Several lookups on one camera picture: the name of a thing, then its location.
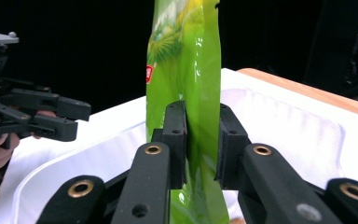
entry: red logo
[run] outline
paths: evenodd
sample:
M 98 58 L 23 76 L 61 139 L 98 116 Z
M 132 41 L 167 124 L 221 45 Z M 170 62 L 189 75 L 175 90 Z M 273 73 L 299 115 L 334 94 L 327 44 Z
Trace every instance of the red logo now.
M 152 75 L 153 75 L 153 67 L 150 65 L 146 66 L 146 84 L 149 84 L 150 81 L 152 80 Z

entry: green plastic package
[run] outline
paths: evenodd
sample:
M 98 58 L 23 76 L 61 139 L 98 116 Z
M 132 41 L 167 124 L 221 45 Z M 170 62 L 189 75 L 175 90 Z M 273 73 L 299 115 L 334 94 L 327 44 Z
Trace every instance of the green plastic package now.
M 185 101 L 187 184 L 171 191 L 171 223 L 228 223 L 217 160 L 221 53 L 215 0 L 155 0 L 147 49 L 146 128 L 150 141 L 168 104 Z

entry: snack bag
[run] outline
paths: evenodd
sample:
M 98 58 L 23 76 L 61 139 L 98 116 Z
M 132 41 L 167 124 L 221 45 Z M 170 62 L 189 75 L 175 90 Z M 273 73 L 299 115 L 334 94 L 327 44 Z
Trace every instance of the snack bag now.
M 146 128 L 162 128 L 165 108 L 185 101 L 187 183 L 171 191 L 171 223 L 228 223 L 217 160 L 221 53 L 216 0 L 155 0 L 147 49 Z

